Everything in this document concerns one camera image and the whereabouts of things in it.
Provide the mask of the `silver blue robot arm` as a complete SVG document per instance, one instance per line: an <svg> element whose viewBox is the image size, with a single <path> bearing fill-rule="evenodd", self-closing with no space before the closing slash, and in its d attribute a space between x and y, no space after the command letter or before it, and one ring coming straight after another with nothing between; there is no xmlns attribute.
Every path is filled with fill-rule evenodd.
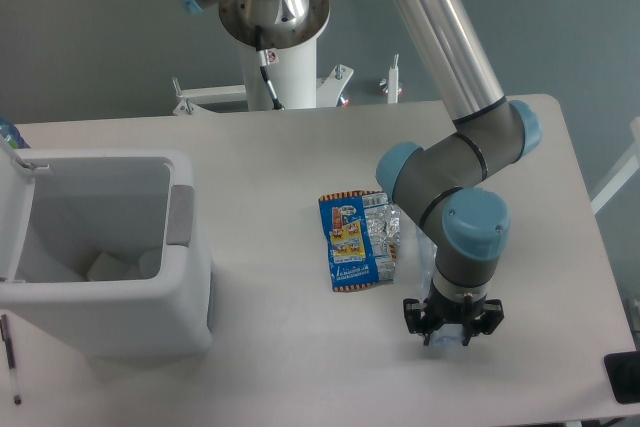
<svg viewBox="0 0 640 427"><path fill-rule="evenodd" d="M315 62L297 68L284 55L314 42L327 25L328 0L180 1L191 13L216 7L246 51L250 110L317 106ZM504 317L502 303L487 291L511 216L482 183L535 149L542 128L527 104L505 97L460 0L395 2L455 127L429 148L411 142L391 148L376 168L382 190L436 247L428 294L404 301L404 319L424 341L447 332L468 344L493 333Z"/></svg>

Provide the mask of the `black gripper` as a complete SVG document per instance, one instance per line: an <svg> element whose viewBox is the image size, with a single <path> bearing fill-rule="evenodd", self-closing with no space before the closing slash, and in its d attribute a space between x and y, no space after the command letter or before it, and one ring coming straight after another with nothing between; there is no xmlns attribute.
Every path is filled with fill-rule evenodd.
<svg viewBox="0 0 640 427"><path fill-rule="evenodd" d="M403 300L403 315L409 333L422 337L424 346L430 345L432 334L444 325L460 325L461 343L468 346L472 338L495 331L504 319L504 309L500 299L465 296L461 302L450 300L431 282L427 300Z"/></svg>

